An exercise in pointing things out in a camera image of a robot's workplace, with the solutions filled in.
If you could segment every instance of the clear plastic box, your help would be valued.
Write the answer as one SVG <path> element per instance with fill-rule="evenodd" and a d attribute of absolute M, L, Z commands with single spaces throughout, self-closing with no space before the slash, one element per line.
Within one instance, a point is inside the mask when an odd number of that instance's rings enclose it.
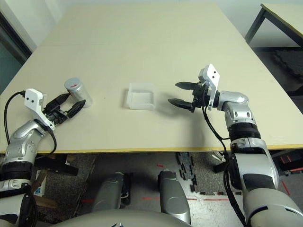
<path fill-rule="evenodd" d="M 132 110 L 153 110 L 155 108 L 153 84 L 129 84 L 127 105 Z"/>

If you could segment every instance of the cylindrical container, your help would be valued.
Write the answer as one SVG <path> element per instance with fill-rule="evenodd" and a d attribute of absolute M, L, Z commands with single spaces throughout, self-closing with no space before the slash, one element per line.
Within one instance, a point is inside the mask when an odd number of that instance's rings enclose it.
<path fill-rule="evenodd" d="M 70 95 L 77 101 L 85 99 L 84 108 L 91 106 L 93 100 L 91 99 L 90 95 L 88 94 L 87 90 L 85 89 L 84 85 L 79 80 L 79 78 L 73 77 L 68 79 L 64 83 L 64 86 L 70 93 Z"/>

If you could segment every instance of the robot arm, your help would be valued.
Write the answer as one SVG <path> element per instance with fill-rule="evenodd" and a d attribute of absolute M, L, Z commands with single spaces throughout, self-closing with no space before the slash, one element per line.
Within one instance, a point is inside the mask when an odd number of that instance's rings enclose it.
<path fill-rule="evenodd" d="M 52 134 L 56 125 L 72 118 L 85 104 L 82 100 L 69 111 L 62 111 L 60 105 L 68 96 L 58 96 L 42 110 L 43 94 L 31 88 L 26 90 L 24 104 L 31 110 L 34 120 L 15 130 L 8 141 L 0 176 L 0 226 L 35 225 L 37 211 L 31 193 L 31 176 L 38 143 L 47 132 Z"/>
<path fill-rule="evenodd" d="M 219 92 L 219 78 L 218 71 L 210 64 L 201 70 L 198 83 L 176 84 L 182 89 L 193 90 L 192 103 L 181 99 L 169 99 L 169 102 L 191 112 L 196 107 L 225 112 L 231 139 L 228 172 L 232 186 L 243 192 L 245 226 L 302 226 L 301 210 L 291 198 L 277 190 L 279 175 L 265 141 L 261 139 L 248 106 L 249 99 L 239 92 Z"/>

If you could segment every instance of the yellow table edge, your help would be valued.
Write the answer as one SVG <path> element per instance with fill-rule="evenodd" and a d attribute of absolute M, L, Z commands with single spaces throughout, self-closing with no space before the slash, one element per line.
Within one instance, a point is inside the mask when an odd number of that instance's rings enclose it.
<path fill-rule="evenodd" d="M 265 9 L 267 12 L 269 12 L 271 15 L 273 15 L 275 18 L 277 18 L 279 21 L 281 21 L 283 24 L 285 24 L 287 27 L 289 27 L 291 30 L 293 30 L 298 36 L 303 38 L 303 34 L 299 32 L 297 29 L 295 29 L 291 24 L 287 23 L 285 20 L 283 20 L 281 17 L 279 17 L 278 14 L 271 11 L 266 5 L 261 4 L 261 7 Z"/>
<path fill-rule="evenodd" d="M 303 144 L 287 144 L 287 145 L 268 145 L 269 150 L 281 149 L 299 149 L 303 148 Z M 205 147 L 205 148 L 121 148 L 121 149 L 94 149 L 94 150 L 57 150 L 54 154 L 94 154 L 94 153 L 116 153 L 116 152 L 208 152 L 223 151 L 222 147 Z M 38 151 L 38 154 L 47 154 L 50 150 Z"/>

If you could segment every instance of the table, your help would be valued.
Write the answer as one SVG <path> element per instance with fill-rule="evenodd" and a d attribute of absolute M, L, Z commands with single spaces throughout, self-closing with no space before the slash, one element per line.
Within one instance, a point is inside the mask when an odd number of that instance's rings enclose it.
<path fill-rule="evenodd" d="M 261 4 L 261 10 L 245 36 L 249 44 L 267 18 L 299 46 L 303 47 L 303 4 Z"/>
<path fill-rule="evenodd" d="M 219 90 L 239 91 L 250 107 L 269 149 L 303 148 L 303 116 L 278 82 L 214 3 L 168 2 L 76 6 L 34 51 L 0 97 L 0 115 L 16 91 L 33 87 L 49 95 L 65 92 L 78 77 L 93 105 L 54 131 L 56 153 L 223 150 L 202 112 L 179 109 L 168 98 L 192 101 L 190 91 L 174 86 L 197 82 L 212 63 L 221 75 Z M 129 110 L 129 83 L 156 87 L 156 109 Z M 222 137 L 228 137 L 224 112 L 208 112 Z M 15 98 L 9 131 L 32 119 Z M 0 150 L 6 147 L 1 124 Z M 39 153 L 53 148 L 47 136 Z"/>

